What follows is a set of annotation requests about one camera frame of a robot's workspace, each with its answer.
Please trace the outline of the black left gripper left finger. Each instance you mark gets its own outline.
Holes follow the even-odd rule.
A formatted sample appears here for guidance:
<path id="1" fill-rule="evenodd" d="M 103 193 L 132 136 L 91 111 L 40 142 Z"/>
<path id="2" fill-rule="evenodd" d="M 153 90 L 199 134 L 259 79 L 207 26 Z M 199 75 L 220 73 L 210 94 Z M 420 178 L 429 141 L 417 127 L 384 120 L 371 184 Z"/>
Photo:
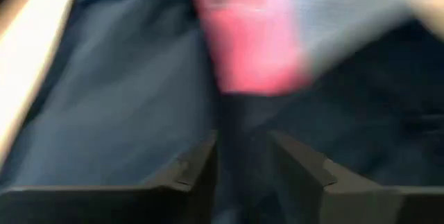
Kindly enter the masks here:
<path id="1" fill-rule="evenodd" d="M 211 131 L 143 185 L 6 189 L 0 224 L 210 224 L 216 170 Z"/>

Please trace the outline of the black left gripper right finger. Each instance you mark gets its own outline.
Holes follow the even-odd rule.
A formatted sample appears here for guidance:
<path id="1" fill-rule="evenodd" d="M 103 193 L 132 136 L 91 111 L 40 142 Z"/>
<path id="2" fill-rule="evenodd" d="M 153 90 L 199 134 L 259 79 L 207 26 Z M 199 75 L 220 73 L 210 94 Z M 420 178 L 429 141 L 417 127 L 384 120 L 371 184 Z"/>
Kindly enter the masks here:
<path id="1" fill-rule="evenodd" d="M 288 224 L 444 224 L 444 187 L 383 186 L 284 133 L 268 136 Z"/>

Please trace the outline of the navy blue backpack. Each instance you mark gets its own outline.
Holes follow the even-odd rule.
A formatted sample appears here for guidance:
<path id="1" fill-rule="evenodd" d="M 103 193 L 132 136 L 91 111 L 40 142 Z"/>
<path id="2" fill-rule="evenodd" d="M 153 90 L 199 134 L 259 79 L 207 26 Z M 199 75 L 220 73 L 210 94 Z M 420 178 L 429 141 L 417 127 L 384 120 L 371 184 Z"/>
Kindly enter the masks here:
<path id="1" fill-rule="evenodd" d="M 210 224 L 288 224 L 270 131 L 383 186 L 444 187 L 444 0 L 286 94 L 223 92 L 194 0 L 46 0 L 0 48 L 0 193 L 143 185 L 216 132 Z"/>

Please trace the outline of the white mesh pouch red trim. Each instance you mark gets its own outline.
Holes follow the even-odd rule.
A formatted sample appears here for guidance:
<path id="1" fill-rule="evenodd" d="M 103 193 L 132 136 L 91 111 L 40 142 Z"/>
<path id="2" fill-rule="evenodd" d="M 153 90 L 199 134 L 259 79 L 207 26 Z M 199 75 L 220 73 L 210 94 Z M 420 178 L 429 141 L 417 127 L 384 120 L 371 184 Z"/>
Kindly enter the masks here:
<path id="1" fill-rule="evenodd" d="M 194 0 L 223 92 L 286 94 L 433 0 Z"/>

